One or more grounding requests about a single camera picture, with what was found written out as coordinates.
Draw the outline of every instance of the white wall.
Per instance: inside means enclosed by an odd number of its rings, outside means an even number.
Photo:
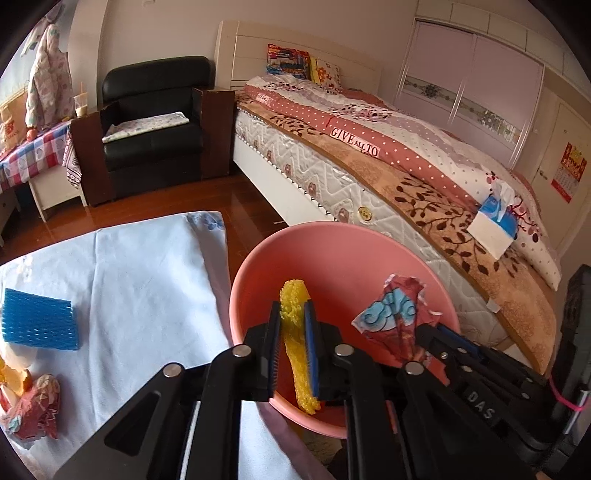
[[[93,112],[97,102],[97,70],[99,66],[100,38],[109,0],[79,0],[70,30],[68,60],[74,91],[80,85],[88,92],[88,110]]]
[[[139,61],[204,55],[213,58],[221,20],[281,25],[329,38],[384,65],[380,94],[393,100],[417,0],[110,0],[103,25],[99,82],[108,71]]]
[[[482,8],[513,20],[568,50],[566,42],[548,20],[528,0],[453,0],[459,4]]]

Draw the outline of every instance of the checkered tablecloth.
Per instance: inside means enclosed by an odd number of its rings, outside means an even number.
[[[62,122],[32,142],[20,145],[0,161],[0,193],[25,183],[42,171],[62,165],[71,121]]]

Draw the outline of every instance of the tissue box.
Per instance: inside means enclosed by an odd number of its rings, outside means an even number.
[[[505,253],[517,233],[517,218],[509,210],[505,211],[500,222],[497,221],[500,208],[499,200],[489,196],[468,227],[468,232],[495,260]]]

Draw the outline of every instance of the wall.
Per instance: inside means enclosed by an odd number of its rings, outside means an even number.
[[[62,0],[64,11],[57,20],[60,29],[60,50],[67,51],[70,35],[70,26],[78,0]],[[18,47],[17,52],[8,64],[8,67],[0,77],[0,104],[10,96],[23,89],[29,80],[31,67],[35,60],[35,52],[29,51],[21,57],[22,48],[25,42]]]
[[[99,82],[138,61],[213,58],[221,20],[247,20],[327,37],[384,64],[380,94],[392,100],[406,55],[417,0],[110,0],[103,26]]]
[[[79,0],[70,31],[68,58],[72,84],[76,92],[81,84],[88,92],[89,112],[95,111],[98,105],[100,39],[108,3],[109,0]]]
[[[528,0],[454,0],[456,3],[482,8],[488,12],[513,20],[568,50],[558,31]]]
[[[591,265],[591,248],[589,248],[590,242],[591,215],[587,215],[581,230],[579,230],[579,233],[574,238],[573,243],[570,244],[570,247],[560,259],[563,278],[560,282],[556,296],[557,305],[564,305],[564,299],[566,298],[566,287],[570,277],[574,275],[574,273],[582,264]],[[560,319],[562,319],[562,311],[557,311],[556,313]]]

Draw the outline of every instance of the door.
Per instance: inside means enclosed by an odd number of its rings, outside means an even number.
[[[532,187],[552,246],[568,247],[570,233],[586,215],[591,187],[591,128],[561,103],[550,142]]]
[[[497,41],[478,36],[472,68],[449,130],[506,167],[517,156],[542,82],[542,65]]]
[[[471,33],[418,22],[396,107],[447,128],[457,92],[470,69],[474,42]]]

